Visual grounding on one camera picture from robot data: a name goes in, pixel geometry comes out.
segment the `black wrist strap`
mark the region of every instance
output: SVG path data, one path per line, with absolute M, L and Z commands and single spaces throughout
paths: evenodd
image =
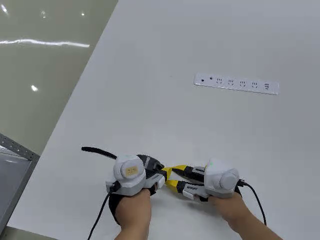
M 153 194 L 156 193 L 156 186 L 153 185 L 151 188 L 148 188 L 148 190 L 150 191 L 150 196 L 152 196 Z M 128 197 L 128 196 L 119 195 L 119 194 L 114 194 L 114 193 L 112 193 L 112 194 L 110 195 L 110 197 L 109 197 L 109 208 L 110 208 L 110 211 L 111 211 L 111 213 L 112 213 L 112 216 L 113 216 L 113 218 L 114 218 L 114 220 L 115 220 L 115 222 L 116 222 L 117 224 L 119 224 L 119 222 L 118 222 L 118 220 L 117 220 L 117 218 L 116 218 L 116 210 L 117 210 L 117 207 L 118 207 L 120 201 L 121 201 L 123 198 L 125 198 L 125 197 L 130 198 L 130 197 Z

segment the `wrist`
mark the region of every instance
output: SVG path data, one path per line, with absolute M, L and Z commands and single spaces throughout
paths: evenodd
M 247 214 L 228 221 L 228 224 L 236 233 L 239 234 L 241 230 L 246 228 L 246 226 L 251 226 L 255 218 L 256 217 L 250 211 L 248 211 Z
M 148 229 L 150 225 L 150 221 L 137 219 L 133 222 L 127 222 L 125 224 L 121 224 L 121 229 L 139 229 L 144 230 Z

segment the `gray floor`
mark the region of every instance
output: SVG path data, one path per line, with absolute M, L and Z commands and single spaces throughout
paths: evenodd
M 0 133 L 42 153 L 117 2 L 0 2 Z M 51 238 L 7 227 L 0 239 Z

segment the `perforated metal bracket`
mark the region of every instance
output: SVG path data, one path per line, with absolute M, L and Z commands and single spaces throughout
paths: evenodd
M 38 154 L 34 153 L 33 151 L 30 151 L 26 147 L 20 145 L 16 141 L 12 140 L 11 138 L 1 133 L 0 133 L 0 145 L 30 161 L 37 162 L 40 158 Z

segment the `black strap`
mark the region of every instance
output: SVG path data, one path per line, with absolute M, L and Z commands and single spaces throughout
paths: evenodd
M 100 148 L 90 147 L 90 146 L 83 146 L 81 148 L 81 150 L 85 151 L 85 152 L 89 152 L 89 153 L 101 154 L 101 155 L 106 156 L 106 157 L 111 158 L 111 159 L 117 159 L 116 155 L 113 155 L 112 153 L 104 151 L 104 150 L 102 150 Z
M 152 196 L 153 194 L 156 193 L 156 186 L 153 185 L 151 188 L 148 188 L 148 190 L 150 191 L 150 196 Z M 109 197 L 109 208 L 110 208 L 110 211 L 112 213 L 112 216 L 115 220 L 115 222 L 117 224 L 119 224 L 117 218 L 116 218 L 116 210 L 117 210 L 117 207 L 120 203 L 120 201 L 124 198 L 124 197 L 127 197 L 127 198 L 130 198 L 129 196 L 124 196 L 124 195 L 119 195 L 119 194 L 114 194 L 112 193 Z

